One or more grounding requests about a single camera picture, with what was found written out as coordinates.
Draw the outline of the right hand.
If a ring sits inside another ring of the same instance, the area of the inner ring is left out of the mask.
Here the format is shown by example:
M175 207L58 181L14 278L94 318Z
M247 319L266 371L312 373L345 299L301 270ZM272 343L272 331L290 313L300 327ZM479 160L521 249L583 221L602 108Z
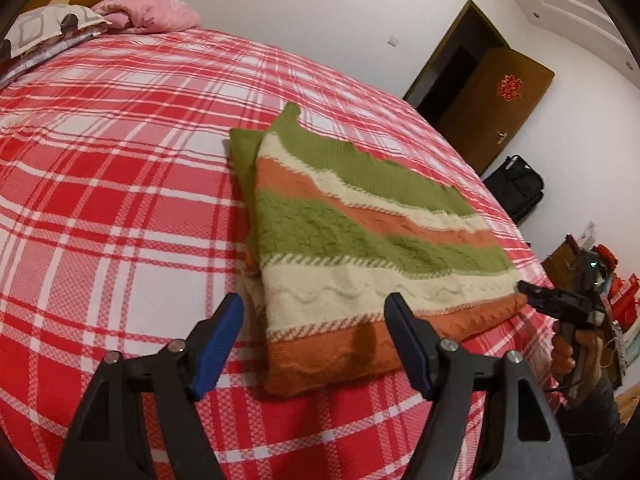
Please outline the right hand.
M575 353L574 346L563 337L562 324L559 321L553 324L553 330L551 373L558 382L574 373L574 368L579 363L580 352L584 352L582 377L579 384L574 386L575 394L565 396L570 406L578 406L588 398L602 378L603 333L602 330L575 330L575 344L578 347L578 353Z

